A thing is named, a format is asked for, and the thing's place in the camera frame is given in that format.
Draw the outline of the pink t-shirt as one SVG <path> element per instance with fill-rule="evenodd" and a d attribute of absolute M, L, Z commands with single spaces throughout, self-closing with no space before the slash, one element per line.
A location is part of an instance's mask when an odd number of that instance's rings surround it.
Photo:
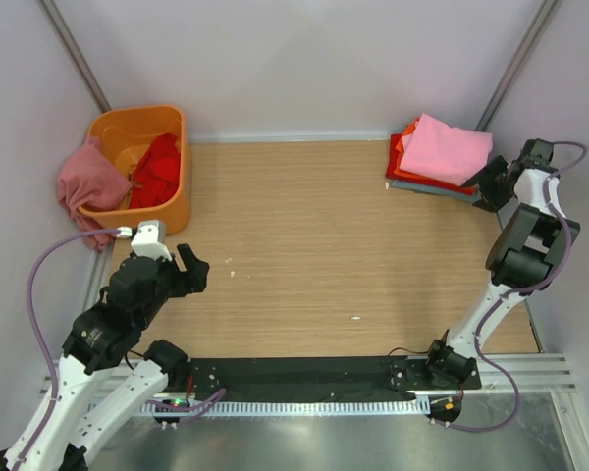
<path fill-rule="evenodd" d="M 418 119 L 404 148 L 402 170 L 461 186 L 487 164 L 490 133 L 451 127 L 425 113 Z"/>

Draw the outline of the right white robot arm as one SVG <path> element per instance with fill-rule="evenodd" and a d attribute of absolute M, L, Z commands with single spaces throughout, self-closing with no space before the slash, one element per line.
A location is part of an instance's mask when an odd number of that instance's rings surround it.
<path fill-rule="evenodd" d="M 580 226 L 561 208 L 554 149 L 550 141 L 529 139 L 513 161 L 497 156 L 464 182 L 477 189 L 480 209 L 497 212 L 512 199 L 517 207 L 487 256 L 490 280 L 482 296 L 431 344 L 425 372 L 437 388 L 455 389 L 476 376 L 491 334 L 513 307 L 548 287 L 568 260 Z"/>

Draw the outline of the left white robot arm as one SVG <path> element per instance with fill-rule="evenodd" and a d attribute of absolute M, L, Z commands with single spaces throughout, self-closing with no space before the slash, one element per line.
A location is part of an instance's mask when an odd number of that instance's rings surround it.
<path fill-rule="evenodd" d="M 86 412 L 163 305 L 205 291 L 209 264 L 186 244 L 177 249 L 175 255 L 164 245 L 134 250 L 77 317 L 51 365 L 49 391 L 16 442 L 0 451 L 0 470 L 84 470 L 140 405 L 188 380 L 188 355 L 158 340 L 125 382 Z"/>

